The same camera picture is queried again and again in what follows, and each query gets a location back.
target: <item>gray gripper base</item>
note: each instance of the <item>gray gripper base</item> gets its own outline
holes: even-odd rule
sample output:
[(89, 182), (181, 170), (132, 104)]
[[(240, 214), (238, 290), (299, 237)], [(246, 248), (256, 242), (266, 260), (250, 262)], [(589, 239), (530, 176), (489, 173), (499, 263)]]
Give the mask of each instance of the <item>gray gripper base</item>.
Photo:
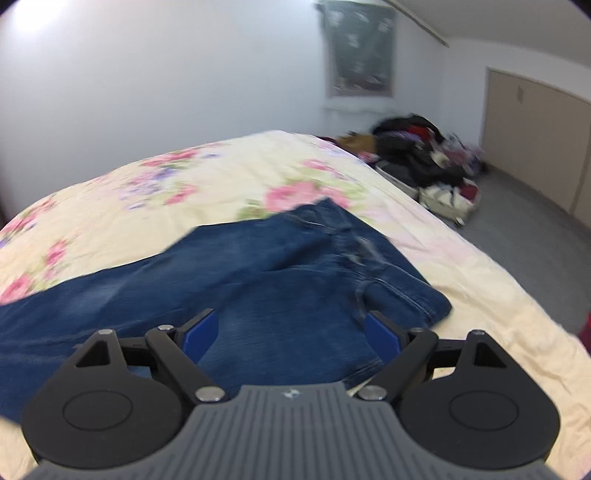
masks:
[(155, 454), (104, 471), (42, 462), (27, 480), (558, 480), (542, 461), (511, 471), (458, 467), (428, 453), (385, 402), (350, 398), (342, 383), (242, 387), (201, 405)]

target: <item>blue denim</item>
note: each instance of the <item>blue denim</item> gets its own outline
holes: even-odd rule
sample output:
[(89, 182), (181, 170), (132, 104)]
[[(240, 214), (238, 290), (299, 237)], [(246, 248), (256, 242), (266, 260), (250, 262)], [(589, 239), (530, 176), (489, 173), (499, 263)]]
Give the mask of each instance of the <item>blue denim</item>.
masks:
[(234, 393), (242, 384), (351, 387), (382, 366), (363, 335), (366, 311), (411, 328), (451, 309), (386, 237), (331, 200), (201, 226), (161, 254), (0, 307), (0, 414), (18, 421), (94, 331), (141, 336), (208, 307), (219, 334), (199, 367)]

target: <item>bed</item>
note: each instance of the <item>bed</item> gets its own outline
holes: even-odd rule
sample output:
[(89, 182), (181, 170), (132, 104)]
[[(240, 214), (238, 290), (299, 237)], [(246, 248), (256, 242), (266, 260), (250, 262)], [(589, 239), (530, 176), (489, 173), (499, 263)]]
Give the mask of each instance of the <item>bed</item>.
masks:
[[(125, 165), (49, 195), (0, 232), (0, 303), (149, 257), (199, 225), (264, 218), (330, 197), (386, 235), (453, 305), (434, 330), (486, 330), (557, 405), (548, 465), (591, 470), (591, 359), (499, 265), (356, 157), (309, 135), (271, 131)], [(0, 419), (0, 476), (35, 465)]]

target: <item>floor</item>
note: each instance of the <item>floor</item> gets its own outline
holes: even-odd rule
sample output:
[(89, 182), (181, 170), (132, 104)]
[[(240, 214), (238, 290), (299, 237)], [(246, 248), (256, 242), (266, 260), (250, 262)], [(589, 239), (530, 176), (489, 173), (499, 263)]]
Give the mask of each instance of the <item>floor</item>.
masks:
[(565, 330), (591, 311), (591, 231), (498, 171), (478, 180), (482, 204), (459, 233), (508, 270)]

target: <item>closet door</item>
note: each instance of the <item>closet door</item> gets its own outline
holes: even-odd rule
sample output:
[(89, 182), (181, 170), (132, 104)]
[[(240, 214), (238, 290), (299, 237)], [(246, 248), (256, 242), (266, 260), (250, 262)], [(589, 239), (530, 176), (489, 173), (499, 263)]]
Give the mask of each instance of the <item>closet door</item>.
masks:
[(587, 169), (583, 189), (573, 213), (576, 218), (591, 228), (591, 167)]
[(488, 163), (517, 179), (526, 176), (524, 142), (518, 133), (525, 124), (524, 109), (519, 102), (523, 95), (519, 78), (489, 71), (488, 100), (482, 147)]
[(531, 80), (491, 72), (486, 158), (490, 149), (493, 165), (564, 210), (573, 206), (590, 128), (589, 103)]

